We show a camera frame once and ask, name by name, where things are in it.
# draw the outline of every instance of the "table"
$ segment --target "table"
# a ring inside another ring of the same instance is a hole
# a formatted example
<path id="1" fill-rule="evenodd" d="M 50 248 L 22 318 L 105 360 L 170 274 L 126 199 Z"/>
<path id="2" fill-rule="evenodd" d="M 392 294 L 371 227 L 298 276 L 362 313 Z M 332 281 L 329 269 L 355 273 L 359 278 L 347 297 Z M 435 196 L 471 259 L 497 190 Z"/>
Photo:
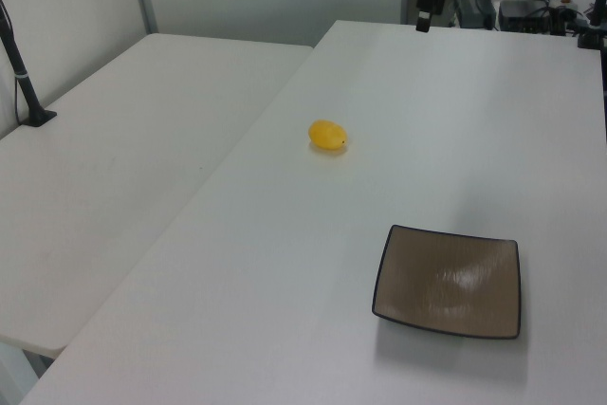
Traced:
<path id="1" fill-rule="evenodd" d="M 573 40 L 337 22 L 24 405 L 601 403 L 602 110 Z M 393 224 L 518 241 L 521 336 L 375 317 Z"/>
<path id="2" fill-rule="evenodd" d="M 308 56 L 151 35 L 0 141 L 0 341 L 55 358 Z"/>

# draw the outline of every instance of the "white tabletop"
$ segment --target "white tabletop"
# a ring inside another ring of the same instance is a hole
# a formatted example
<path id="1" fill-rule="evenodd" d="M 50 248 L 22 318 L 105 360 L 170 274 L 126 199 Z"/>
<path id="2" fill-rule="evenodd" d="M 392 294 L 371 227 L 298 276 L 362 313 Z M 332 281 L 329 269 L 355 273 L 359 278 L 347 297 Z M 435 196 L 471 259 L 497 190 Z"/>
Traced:
<path id="1" fill-rule="evenodd" d="M 151 35 L 0 141 L 0 341 L 55 357 L 311 49 Z"/>
<path id="2" fill-rule="evenodd" d="M 605 153 L 575 40 L 338 22 L 24 405 L 602 403 Z M 393 224 L 518 241 L 521 336 L 375 317 Z"/>

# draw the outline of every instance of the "yellow object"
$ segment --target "yellow object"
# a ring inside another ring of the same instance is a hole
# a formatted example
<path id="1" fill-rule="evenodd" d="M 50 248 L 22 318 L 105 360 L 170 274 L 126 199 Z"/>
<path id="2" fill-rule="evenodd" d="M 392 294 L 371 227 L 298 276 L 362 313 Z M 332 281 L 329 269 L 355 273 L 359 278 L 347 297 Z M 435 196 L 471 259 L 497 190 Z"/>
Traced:
<path id="1" fill-rule="evenodd" d="M 307 134 L 315 145 L 329 151 L 337 151 L 348 140 L 345 130 L 331 120 L 316 120 Z"/>

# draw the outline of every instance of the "square plate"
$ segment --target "square plate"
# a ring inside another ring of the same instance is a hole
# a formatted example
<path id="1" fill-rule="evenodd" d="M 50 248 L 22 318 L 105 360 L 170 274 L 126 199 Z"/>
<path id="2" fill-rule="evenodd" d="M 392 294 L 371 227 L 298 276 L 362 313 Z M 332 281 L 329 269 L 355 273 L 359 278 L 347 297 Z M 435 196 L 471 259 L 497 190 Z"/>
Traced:
<path id="1" fill-rule="evenodd" d="M 516 339 L 518 245 L 394 225 L 379 264 L 373 313 L 445 334 Z"/>

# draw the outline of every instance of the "lemon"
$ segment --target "lemon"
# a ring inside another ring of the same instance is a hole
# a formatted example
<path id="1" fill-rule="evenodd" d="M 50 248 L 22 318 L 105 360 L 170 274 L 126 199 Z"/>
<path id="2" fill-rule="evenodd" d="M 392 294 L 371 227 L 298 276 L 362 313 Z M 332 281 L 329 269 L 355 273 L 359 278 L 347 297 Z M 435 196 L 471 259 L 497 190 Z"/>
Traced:
<path id="1" fill-rule="evenodd" d="M 337 151 L 348 140 L 345 130 L 331 120 L 316 120 L 307 134 L 316 146 L 330 151 Z"/>

